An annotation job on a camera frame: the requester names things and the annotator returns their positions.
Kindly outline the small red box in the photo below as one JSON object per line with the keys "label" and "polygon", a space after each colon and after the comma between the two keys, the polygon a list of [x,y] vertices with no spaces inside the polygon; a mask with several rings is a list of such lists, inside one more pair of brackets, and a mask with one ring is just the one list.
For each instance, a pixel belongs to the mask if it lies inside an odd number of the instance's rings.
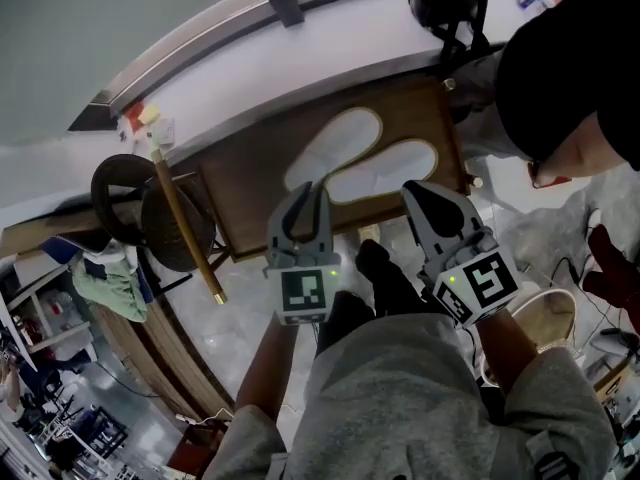
{"label": "small red box", "polygon": [[140,115],[144,109],[145,104],[142,101],[138,101],[130,105],[124,112],[124,117],[127,119],[133,133],[136,133],[144,126],[144,123],[140,120]]}

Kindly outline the white shelf unit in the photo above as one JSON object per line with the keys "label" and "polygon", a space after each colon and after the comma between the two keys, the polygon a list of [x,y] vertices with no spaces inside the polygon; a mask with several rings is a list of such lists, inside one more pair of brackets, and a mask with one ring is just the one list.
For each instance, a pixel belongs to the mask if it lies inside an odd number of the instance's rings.
{"label": "white shelf unit", "polygon": [[77,311],[64,285],[70,279],[68,266],[58,266],[24,287],[13,287],[16,279],[14,272],[0,278],[0,332],[37,370],[37,357],[53,358],[57,345],[88,330],[91,323]]}

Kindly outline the red book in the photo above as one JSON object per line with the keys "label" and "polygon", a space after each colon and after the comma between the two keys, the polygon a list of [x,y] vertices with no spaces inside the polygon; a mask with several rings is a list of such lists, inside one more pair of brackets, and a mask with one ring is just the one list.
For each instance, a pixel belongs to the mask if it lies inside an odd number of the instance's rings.
{"label": "red book", "polygon": [[551,161],[530,162],[528,164],[529,176],[534,188],[542,189],[571,180],[572,168],[565,163]]}

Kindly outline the person's grey sweater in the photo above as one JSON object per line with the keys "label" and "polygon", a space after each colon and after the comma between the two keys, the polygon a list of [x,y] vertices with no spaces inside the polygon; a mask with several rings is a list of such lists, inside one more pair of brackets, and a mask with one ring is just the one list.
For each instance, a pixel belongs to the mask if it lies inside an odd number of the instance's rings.
{"label": "person's grey sweater", "polygon": [[494,422],[447,316],[375,319],[315,359],[291,445],[246,406],[203,480],[603,480],[616,440],[575,360],[527,372],[532,397]]}

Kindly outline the person's left leg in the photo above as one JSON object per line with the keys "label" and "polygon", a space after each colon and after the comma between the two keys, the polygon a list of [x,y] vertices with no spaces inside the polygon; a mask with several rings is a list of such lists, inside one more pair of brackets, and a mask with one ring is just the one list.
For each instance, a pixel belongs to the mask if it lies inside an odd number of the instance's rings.
{"label": "person's left leg", "polygon": [[316,356],[375,318],[375,311],[362,298],[337,292],[329,319],[318,326]]}

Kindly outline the white slipper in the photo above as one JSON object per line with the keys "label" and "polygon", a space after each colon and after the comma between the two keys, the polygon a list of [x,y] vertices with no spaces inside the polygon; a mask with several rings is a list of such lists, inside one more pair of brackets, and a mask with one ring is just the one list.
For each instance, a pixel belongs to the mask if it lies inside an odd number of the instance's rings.
{"label": "white slipper", "polygon": [[340,112],[323,125],[289,166],[283,179],[285,188],[292,192],[306,182],[317,185],[369,152],[382,133],[382,119],[374,110],[352,107]]}
{"label": "white slipper", "polygon": [[407,181],[424,181],[435,172],[438,161],[438,151],[430,142],[406,139],[331,174],[324,186],[332,203],[351,204],[399,192]]}

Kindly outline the person's right leg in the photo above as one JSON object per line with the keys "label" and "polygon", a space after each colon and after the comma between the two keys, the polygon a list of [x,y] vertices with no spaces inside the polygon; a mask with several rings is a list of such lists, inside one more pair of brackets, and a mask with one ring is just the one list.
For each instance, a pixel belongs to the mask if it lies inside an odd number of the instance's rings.
{"label": "person's right leg", "polygon": [[371,283],[377,318],[408,314],[439,314],[445,308],[432,296],[425,301],[402,270],[391,261],[389,252],[366,239],[355,258],[357,270]]}

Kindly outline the white round pouf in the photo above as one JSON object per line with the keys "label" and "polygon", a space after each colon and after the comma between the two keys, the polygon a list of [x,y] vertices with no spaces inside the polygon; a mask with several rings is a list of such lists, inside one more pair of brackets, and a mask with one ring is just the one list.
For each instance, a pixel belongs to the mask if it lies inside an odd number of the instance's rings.
{"label": "white round pouf", "polygon": [[470,175],[482,180],[477,191],[492,203],[522,214],[539,208],[525,161],[488,155],[468,160],[466,168]]}

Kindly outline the tan cardboard sheet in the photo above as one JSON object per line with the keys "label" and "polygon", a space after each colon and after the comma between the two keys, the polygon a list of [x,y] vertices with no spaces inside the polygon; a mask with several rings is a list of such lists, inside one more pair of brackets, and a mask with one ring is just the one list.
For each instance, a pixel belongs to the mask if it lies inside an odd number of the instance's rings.
{"label": "tan cardboard sheet", "polygon": [[51,215],[12,225],[0,233],[0,258],[37,249],[51,237],[93,230],[100,221],[93,210]]}

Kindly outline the person's right forearm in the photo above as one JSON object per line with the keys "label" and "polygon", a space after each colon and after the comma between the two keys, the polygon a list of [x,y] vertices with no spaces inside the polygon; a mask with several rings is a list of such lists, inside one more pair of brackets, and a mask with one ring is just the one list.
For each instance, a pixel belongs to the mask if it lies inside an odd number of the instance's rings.
{"label": "person's right forearm", "polygon": [[478,321],[476,329],[486,362],[501,390],[501,395],[497,394],[497,389],[488,394],[487,389],[482,388],[482,400],[491,418],[501,419],[504,408],[510,411],[516,407],[516,402],[525,406],[524,400],[535,392],[534,378],[527,368],[536,362],[538,352],[506,309]]}

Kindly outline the curved wooden slat bench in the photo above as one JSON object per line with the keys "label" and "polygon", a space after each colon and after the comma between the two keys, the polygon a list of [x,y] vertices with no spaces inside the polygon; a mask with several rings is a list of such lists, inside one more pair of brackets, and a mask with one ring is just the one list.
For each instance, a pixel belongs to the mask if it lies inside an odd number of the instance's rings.
{"label": "curved wooden slat bench", "polygon": [[158,395],[167,408],[196,420],[224,417],[234,400],[215,377],[161,295],[136,323],[100,304],[90,306],[109,345],[135,380]]}

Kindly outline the blue cushion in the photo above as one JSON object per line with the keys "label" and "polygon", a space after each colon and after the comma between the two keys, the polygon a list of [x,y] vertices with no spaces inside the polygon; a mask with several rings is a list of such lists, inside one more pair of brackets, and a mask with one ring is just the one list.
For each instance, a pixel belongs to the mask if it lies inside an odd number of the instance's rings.
{"label": "blue cushion", "polygon": [[109,239],[102,233],[74,232],[53,236],[40,249],[59,265],[68,264],[79,252],[102,252]]}

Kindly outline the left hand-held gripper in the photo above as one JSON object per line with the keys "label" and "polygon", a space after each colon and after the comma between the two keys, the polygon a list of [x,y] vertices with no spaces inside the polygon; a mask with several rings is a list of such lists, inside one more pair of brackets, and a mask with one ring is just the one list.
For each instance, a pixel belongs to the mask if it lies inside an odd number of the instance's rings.
{"label": "left hand-held gripper", "polygon": [[[331,205],[325,189],[307,181],[288,194],[267,224],[267,262],[275,313],[282,325],[326,323],[341,275],[341,257],[333,250]],[[298,238],[293,227],[298,219]]]}

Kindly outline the green cloth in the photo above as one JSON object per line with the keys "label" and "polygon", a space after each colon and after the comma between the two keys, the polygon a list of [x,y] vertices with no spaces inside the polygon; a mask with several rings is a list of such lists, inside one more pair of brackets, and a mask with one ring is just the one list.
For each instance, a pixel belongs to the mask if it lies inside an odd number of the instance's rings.
{"label": "green cloth", "polygon": [[79,295],[100,304],[134,323],[144,323],[148,303],[143,297],[137,272],[126,259],[94,263],[80,256],[71,268]]}

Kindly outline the light wooden stool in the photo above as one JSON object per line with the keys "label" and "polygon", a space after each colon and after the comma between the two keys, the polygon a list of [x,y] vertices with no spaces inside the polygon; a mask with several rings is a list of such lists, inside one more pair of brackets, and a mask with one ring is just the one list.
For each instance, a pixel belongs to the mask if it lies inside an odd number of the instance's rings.
{"label": "light wooden stool", "polygon": [[631,362],[630,358],[625,358],[594,384],[594,390],[600,400],[613,396],[631,376]]}

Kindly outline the white round basket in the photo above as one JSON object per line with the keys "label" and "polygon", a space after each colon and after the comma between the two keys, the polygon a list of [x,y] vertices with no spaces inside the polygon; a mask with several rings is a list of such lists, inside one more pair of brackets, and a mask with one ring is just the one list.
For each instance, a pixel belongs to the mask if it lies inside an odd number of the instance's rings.
{"label": "white round basket", "polygon": [[[575,359],[577,352],[569,342],[575,327],[576,303],[570,292],[549,288],[531,293],[524,299],[518,299],[514,310],[505,307],[515,321],[535,344],[538,359],[545,352],[563,352]],[[484,380],[498,387],[498,384],[486,362],[480,365]]]}

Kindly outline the person's left forearm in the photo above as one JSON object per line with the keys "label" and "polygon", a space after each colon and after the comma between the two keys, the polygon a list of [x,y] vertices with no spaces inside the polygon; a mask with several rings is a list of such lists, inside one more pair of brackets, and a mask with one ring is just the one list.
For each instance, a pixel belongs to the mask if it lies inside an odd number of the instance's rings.
{"label": "person's left forearm", "polygon": [[240,385],[235,410],[259,408],[277,422],[289,383],[298,326],[280,323],[273,315]]}

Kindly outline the black metal frame rack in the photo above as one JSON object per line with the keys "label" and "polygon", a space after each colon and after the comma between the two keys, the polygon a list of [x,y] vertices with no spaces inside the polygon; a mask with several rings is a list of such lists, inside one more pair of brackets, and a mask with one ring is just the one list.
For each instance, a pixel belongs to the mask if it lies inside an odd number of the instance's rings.
{"label": "black metal frame rack", "polygon": [[106,410],[91,407],[72,422],[65,423],[62,430],[47,441],[45,453],[61,469],[70,469],[81,455],[88,453],[89,448],[107,459],[128,436],[127,427],[113,419]]}

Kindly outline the dark round chair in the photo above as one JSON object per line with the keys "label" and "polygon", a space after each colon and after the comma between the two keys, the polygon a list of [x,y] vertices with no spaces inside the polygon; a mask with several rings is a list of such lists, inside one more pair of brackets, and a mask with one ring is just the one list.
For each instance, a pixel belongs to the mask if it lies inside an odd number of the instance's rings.
{"label": "dark round chair", "polygon": [[[218,238],[213,208],[201,173],[171,171],[181,206],[211,267],[228,257]],[[157,177],[154,163],[133,154],[114,155],[96,168],[91,201],[102,227],[112,238],[141,247],[165,268],[199,270],[179,231]]]}

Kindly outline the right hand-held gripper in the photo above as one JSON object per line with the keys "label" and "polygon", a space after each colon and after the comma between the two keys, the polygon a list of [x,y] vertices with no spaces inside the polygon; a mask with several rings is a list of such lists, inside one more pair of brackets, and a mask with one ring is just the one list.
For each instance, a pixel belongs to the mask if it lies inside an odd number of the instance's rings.
{"label": "right hand-held gripper", "polygon": [[521,289],[514,259],[490,228],[482,228],[466,196],[438,184],[407,181],[401,198],[425,255],[419,278],[456,326],[471,327],[514,299]]}

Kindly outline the wooden shoe rack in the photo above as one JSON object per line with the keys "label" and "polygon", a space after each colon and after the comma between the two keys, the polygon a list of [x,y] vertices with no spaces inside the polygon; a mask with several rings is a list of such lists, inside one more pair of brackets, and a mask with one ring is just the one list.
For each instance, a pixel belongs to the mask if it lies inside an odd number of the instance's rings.
{"label": "wooden shoe rack", "polygon": [[459,141],[437,79],[408,74],[354,86],[266,117],[199,154],[214,216],[234,261],[265,252],[267,220],[286,195],[286,170],[323,125],[353,107],[369,108],[382,120],[375,152],[402,139],[424,139],[439,156],[431,181],[468,194]]}

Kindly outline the long wooden pole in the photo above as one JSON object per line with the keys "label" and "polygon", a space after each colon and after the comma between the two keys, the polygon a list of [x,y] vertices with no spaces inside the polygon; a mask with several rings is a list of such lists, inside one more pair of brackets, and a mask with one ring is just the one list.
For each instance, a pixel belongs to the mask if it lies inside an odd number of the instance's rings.
{"label": "long wooden pole", "polygon": [[178,225],[182,238],[214,300],[217,304],[224,305],[228,301],[228,298],[218,278],[215,275],[215,270],[211,267],[207,258],[205,257],[203,249],[198,243],[191,225],[186,217],[186,214],[181,206],[178,191],[174,185],[171,170],[161,150],[161,145],[153,136],[150,136],[149,140],[151,142],[150,155],[157,172],[157,177],[159,179],[171,212],[176,219],[176,223]]}

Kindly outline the brown wooden cabinet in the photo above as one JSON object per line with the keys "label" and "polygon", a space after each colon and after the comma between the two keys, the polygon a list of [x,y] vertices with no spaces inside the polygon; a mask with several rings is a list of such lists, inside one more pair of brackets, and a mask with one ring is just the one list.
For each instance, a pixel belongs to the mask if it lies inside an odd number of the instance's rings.
{"label": "brown wooden cabinet", "polygon": [[218,452],[227,425],[209,422],[204,425],[189,425],[174,449],[166,466],[179,473],[202,480],[204,473]]}

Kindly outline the person's leg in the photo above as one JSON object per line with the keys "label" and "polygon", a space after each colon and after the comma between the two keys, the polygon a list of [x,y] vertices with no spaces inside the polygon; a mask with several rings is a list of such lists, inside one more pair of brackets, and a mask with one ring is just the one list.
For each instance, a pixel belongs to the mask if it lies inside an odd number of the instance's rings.
{"label": "person's leg", "polygon": [[432,296],[425,301],[402,270],[391,261],[389,252],[366,239],[355,258],[357,270],[371,283],[377,318],[408,314],[439,314],[445,308]]}
{"label": "person's leg", "polygon": [[375,318],[375,311],[362,298],[337,292],[329,319],[318,326],[316,356]]}

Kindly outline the white wall socket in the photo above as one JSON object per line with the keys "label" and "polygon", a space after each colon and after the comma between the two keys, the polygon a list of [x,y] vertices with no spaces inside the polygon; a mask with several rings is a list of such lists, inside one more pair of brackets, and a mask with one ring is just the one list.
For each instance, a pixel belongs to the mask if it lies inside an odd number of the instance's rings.
{"label": "white wall socket", "polygon": [[151,125],[148,136],[156,146],[170,148],[175,143],[174,120],[170,118],[158,118]]}

